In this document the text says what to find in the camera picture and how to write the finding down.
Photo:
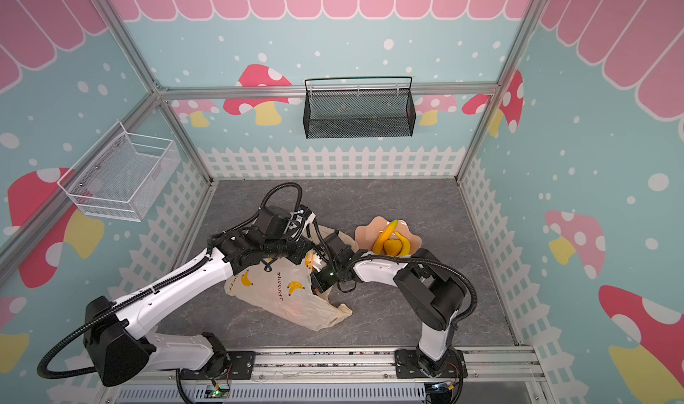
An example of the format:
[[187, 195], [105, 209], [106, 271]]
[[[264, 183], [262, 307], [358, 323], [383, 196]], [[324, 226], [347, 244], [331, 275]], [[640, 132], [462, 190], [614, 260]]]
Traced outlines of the banana print plastic bag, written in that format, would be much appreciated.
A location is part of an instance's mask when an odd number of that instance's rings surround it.
[[299, 264], [281, 257], [274, 261], [270, 271], [260, 264], [231, 277], [224, 284], [224, 291], [284, 320], [319, 331], [353, 314], [345, 304], [330, 304], [328, 291], [322, 295], [313, 292], [311, 275], [321, 272], [324, 266], [314, 250], [308, 251]]

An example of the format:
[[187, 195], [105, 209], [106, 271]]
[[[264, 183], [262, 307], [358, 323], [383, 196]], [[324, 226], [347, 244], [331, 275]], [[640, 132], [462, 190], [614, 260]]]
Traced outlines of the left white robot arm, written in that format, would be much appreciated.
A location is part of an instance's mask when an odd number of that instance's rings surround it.
[[[187, 370], [209, 379], [224, 377], [233, 363], [215, 335], [150, 338], [149, 332], [194, 297], [253, 266], [270, 267], [282, 257], [302, 263], [311, 247], [303, 233], [314, 222], [315, 214], [306, 206], [293, 213], [260, 207], [249, 220], [210, 236], [202, 253], [162, 279], [115, 301], [99, 297], [90, 302], [84, 325], [46, 353], [37, 374], [64, 379], [96, 373], [105, 386], [124, 384], [144, 371]], [[91, 366], [51, 370], [52, 360], [78, 338], [84, 340]]]

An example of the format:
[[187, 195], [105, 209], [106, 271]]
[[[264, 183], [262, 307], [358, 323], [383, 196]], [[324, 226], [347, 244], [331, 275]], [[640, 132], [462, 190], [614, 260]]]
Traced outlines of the yellow round lemon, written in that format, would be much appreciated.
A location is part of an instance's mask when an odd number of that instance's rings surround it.
[[399, 256], [403, 249], [404, 244], [400, 239], [390, 238], [383, 244], [383, 250], [389, 256]]

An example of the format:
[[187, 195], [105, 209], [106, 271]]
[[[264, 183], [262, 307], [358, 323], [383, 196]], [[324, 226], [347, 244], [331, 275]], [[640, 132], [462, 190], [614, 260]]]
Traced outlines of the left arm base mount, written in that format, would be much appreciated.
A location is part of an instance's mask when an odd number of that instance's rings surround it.
[[182, 380], [250, 380], [255, 367], [256, 352], [228, 351], [212, 356], [196, 370], [182, 369]]

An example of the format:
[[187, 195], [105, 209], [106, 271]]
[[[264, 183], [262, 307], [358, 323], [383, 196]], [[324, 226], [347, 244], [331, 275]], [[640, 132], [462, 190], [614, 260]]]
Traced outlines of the yellow banana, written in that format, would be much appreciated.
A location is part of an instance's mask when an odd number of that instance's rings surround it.
[[395, 232], [395, 235], [399, 238], [399, 241], [401, 243], [401, 250], [398, 254], [398, 257], [409, 256], [411, 254], [411, 249], [413, 248], [411, 246], [411, 241], [398, 231]]

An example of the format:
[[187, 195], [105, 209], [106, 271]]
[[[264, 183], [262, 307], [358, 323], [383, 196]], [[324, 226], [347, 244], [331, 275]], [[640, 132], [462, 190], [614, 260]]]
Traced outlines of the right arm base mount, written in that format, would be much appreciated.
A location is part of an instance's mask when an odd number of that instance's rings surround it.
[[402, 348], [395, 351], [395, 374], [400, 379], [467, 378], [464, 354], [450, 347], [438, 361], [433, 361], [418, 349]]

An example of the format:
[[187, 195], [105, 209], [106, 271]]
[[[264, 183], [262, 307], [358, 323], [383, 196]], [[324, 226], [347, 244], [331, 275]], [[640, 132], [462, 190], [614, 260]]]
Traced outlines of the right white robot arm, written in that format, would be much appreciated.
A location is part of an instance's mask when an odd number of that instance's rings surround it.
[[331, 234], [315, 250], [320, 256], [311, 263], [315, 294], [347, 281], [394, 286], [422, 323], [418, 355], [434, 367], [446, 360], [458, 324], [477, 308], [471, 281], [426, 249], [406, 256], [355, 251]]

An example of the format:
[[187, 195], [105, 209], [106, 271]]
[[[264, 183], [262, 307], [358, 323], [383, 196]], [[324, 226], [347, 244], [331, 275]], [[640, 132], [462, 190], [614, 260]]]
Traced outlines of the yellow green mango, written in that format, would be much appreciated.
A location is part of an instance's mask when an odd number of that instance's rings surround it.
[[383, 250], [383, 244], [390, 238], [398, 239], [394, 238], [397, 226], [398, 220], [394, 220], [393, 222], [390, 222], [385, 229], [383, 229], [383, 231], [380, 233], [379, 237], [376, 239], [372, 246], [372, 252], [374, 252], [374, 254], [385, 254]]

